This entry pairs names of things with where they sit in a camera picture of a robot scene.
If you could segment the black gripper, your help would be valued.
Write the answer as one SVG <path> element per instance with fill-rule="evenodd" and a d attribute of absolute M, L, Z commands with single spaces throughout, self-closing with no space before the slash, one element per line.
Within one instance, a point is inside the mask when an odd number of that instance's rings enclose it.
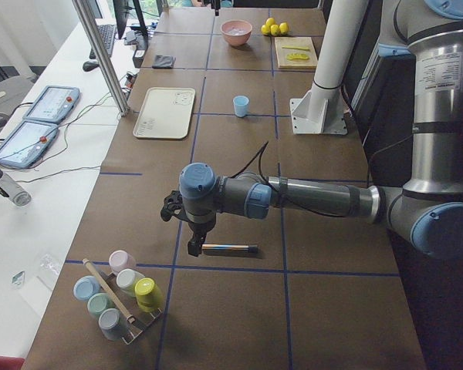
<path fill-rule="evenodd" d="M 161 219 L 168 222 L 172 217 L 188 223 L 191 230 L 194 232 L 191 239 L 188 241 L 188 253 L 191 256 L 200 256 L 202 247 L 206 240 L 206 233 L 211 231 L 216 225 L 216 215 L 211 212 L 206 216 L 192 216 L 184 208 L 184 201 L 181 193 L 178 190 L 172 190 L 171 193 L 164 198 L 164 205 L 161 208 Z"/>

